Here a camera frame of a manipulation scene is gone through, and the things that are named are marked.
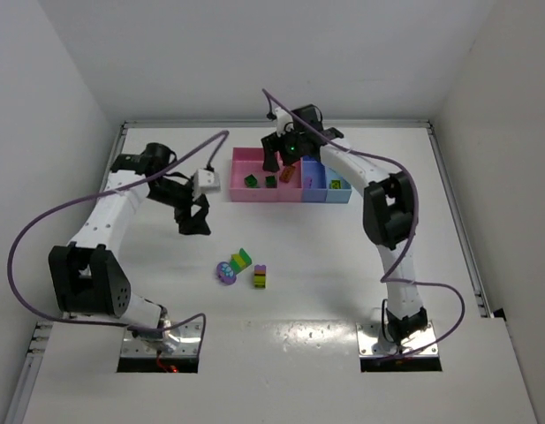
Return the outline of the long multicolour brick stack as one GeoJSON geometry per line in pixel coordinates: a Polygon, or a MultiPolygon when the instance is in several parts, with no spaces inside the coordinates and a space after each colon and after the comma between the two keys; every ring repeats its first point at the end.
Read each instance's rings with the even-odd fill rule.
{"type": "Polygon", "coordinates": [[[237,253],[231,255],[230,265],[235,274],[241,273],[252,264],[253,260],[244,248],[240,248],[237,253]]]}

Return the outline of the green yellow orange brick stack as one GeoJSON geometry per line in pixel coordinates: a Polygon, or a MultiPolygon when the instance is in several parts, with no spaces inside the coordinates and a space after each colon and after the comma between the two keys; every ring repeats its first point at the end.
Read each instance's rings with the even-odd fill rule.
{"type": "Polygon", "coordinates": [[[253,174],[249,174],[246,177],[244,177],[243,181],[244,181],[244,184],[245,184],[246,188],[259,188],[260,187],[258,178],[253,174]]]}

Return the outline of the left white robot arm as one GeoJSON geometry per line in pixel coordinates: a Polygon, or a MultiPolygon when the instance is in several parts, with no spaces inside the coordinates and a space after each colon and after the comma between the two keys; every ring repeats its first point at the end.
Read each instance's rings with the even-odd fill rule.
{"type": "Polygon", "coordinates": [[[191,177],[167,172],[172,151],[149,143],[137,154],[121,154],[110,167],[101,198],[65,246],[49,253],[49,269],[59,309],[66,314],[107,318],[158,338],[169,325],[165,307],[132,292],[118,254],[140,205],[152,200],[174,210],[182,235],[210,233],[208,193],[220,188],[211,166],[191,177]]]}

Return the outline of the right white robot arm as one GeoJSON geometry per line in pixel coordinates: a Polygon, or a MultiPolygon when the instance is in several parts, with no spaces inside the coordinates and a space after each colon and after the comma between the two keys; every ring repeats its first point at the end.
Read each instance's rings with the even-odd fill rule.
{"type": "Polygon", "coordinates": [[[428,325],[427,311],[414,284],[411,247],[418,223],[417,192],[404,171],[390,172],[352,149],[344,134],[326,128],[316,106],[286,111],[270,108],[274,132],[261,140],[263,169],[277,171],[304,156],[315,159],[348,182],[362,198],[362,227],[381,257],[387,299],[381,333],[391,354],[428,325]]]}

